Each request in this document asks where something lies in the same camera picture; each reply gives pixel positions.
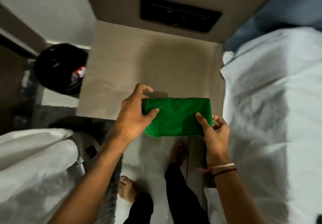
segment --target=gray carpet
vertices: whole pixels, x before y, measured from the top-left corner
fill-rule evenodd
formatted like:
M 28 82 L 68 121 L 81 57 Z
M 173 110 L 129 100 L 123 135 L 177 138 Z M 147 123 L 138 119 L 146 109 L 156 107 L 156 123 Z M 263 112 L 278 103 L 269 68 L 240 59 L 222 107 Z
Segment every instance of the gray carpet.
M 83 131 L 93 136 L 101 145 L 107 138 L 114 121 L 75 116 L 76 108 L 35 105 L 31 128 L 66 128 Z M 113 224 L 118 194 L 118 181 L 122 168 L 122 158 L 116 165 L 101 205 L 96 224 Z

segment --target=black pants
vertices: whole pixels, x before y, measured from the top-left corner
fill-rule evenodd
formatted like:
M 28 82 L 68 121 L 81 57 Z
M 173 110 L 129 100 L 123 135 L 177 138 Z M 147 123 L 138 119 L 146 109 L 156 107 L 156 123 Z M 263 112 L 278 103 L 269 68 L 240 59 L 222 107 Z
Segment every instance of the black pants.
M 169 208 L 175 224 L 209 224 L 208 216 L 200 206 L 197 196 L 188 188 L 179 164 L 169 165 L 166 175 Z M 140 193 L 133 203 L 124 224 L 149 224 L 153 201 L 149 194 Z

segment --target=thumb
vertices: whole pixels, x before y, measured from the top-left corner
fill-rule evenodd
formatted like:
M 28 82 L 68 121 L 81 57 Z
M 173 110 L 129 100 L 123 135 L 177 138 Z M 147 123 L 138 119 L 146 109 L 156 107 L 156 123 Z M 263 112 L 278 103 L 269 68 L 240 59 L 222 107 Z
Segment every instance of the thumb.
M 202 126 L 203 130 L 210 127 L 207 120 L 199 112 L 196 113 L 196 119 L 199 122 L 199 124 Z
M 153 119 L 156 117 L 156 115 L 159 113 L 158 108 L 150 110 L 150 112 L 144 116 L 145 121 L 147 122 L 147 125 L 150 125 Z

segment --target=folded green fabric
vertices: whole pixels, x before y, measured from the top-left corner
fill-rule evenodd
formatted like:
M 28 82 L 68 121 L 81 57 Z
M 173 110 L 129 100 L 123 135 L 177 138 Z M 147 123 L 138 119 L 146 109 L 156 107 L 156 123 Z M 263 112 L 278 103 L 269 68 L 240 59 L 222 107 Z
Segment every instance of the folded green fabric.
M 144 130 L 151 137 L 161 136 L 203 136 L 202 126 L 195 113 L 199 112 L 212 126 L 210 99 L 208 98 L 160 98 L 143 101 L 142 113 L 151 109 L 160 111 L 152 123 Z

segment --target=foot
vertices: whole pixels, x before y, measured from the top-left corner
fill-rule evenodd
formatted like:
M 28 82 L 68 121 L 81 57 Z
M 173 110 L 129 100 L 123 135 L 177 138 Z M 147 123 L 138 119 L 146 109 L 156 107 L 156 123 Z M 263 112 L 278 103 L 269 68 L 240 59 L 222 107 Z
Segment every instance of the foot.
M 184 142 L 176 142 L 173 146 L 170 164 L 178 163 L 182 165 L 183 161 L 188 157 L 188 149 Z
M 139 188 L 135 185 L 131 179 L 126 176 L 122 176 L 119 180 L 119 194 L 120 197 L 134 203 L 135 198 L 139 195 Z

